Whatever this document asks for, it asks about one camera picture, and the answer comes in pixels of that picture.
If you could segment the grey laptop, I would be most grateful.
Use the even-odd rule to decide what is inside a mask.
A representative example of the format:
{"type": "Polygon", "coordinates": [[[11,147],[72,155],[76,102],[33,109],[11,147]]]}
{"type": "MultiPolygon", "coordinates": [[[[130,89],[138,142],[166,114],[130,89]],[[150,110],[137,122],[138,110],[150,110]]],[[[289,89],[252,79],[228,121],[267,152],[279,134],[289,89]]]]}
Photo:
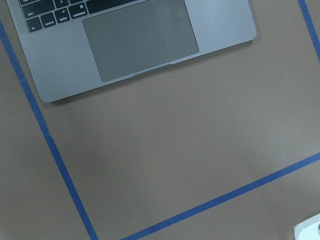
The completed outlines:
{"type": "Polygon", "coordinates": [[[39,98],[52,103],[253,40],[247,0],[9,0],[39,98]]]}

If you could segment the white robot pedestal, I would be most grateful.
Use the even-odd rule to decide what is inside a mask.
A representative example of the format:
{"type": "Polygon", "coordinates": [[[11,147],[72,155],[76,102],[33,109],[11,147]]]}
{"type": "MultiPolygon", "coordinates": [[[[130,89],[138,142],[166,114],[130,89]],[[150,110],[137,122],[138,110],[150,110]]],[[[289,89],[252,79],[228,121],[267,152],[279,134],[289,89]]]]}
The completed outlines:
{"type": "Polygon", "coordinates": [[[295,240],[320,239],[320,214],[312,216],[293,227],[295,240]]]}

